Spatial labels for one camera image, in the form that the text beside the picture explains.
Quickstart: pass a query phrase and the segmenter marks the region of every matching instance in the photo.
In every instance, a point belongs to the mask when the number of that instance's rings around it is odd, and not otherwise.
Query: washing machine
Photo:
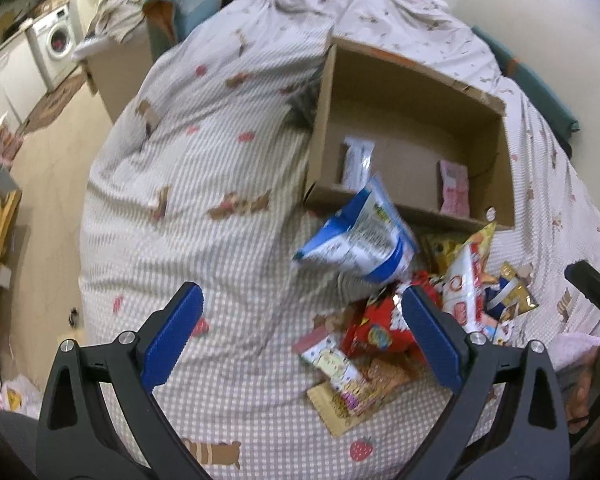
[[[76,67],[71,61],[76,41],[69,20],[69,5],[36,20],[27,34],[40,73],[52,92]]]

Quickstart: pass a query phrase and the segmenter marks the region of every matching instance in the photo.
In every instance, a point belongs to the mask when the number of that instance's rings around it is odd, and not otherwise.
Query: open cardboard box
[[[375,142],[379,172],[401,216],[415,226],[474,232],[496,209],[514,226],[514,195],[504,103],[477,88],[364,44],[334,38],[329,50],[309,159],[305,203],[323,212],[355,193],[340,185],[345,136]],[[442,158],[469,172],[471,218],[440,213]]]

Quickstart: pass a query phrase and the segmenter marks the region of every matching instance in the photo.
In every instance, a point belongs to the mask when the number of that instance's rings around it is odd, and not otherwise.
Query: blue gripper pad
[[[203,303],[202,289],[195,283],[184,283],[167,306],[151,314],[138,331],[141,336],[138,345],[138,360],[142,367],[140,380],[148,393],[169,379],[193,328],[202,316]],[[155,333],[146,346],[142,345],[145,328],[149,334]]]
[[[438,382],[458,393],[469,361],[462,327],[440,312],[419,286],[410,286],[402,294],[402,315]]]

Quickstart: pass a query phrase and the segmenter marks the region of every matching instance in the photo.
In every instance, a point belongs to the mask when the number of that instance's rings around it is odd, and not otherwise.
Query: blue snack bag
[[[408,280],[409,264],[417,251],[413,232],[375,175],[294,259],[385,285]]]

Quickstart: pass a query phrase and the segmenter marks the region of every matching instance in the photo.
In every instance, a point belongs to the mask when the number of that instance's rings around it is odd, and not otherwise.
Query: bedsheet
[[[183,281],[202,287],[203,330],[154,395],[216,479],[391,478],[450,397],[424,372],[371,420],[333,438],[306,398],[320,377],[290,351],[316,315],[366,292],[291,263],[322,221],[301,205],[311,132],[288,120],[286,99],[318,67],[329,33],[411,57],[506,102],[516,228],[496,234],[488,270],[504,260],[525,266],[540,304],[514,340],[549,343],[600,321],[562,276],[582,258],[600,270],[600,213],[544,119],[444,2],[237,0],[152,67],[93,163],[80,235],[92,344],[138,329]],[[164,217],[154,221],[165,186]],[[106,394],[114,424],[140,456]],[[495,406],[488,403],[476,434]],[[360,461],[353,444],[362,442],[371,452]]]

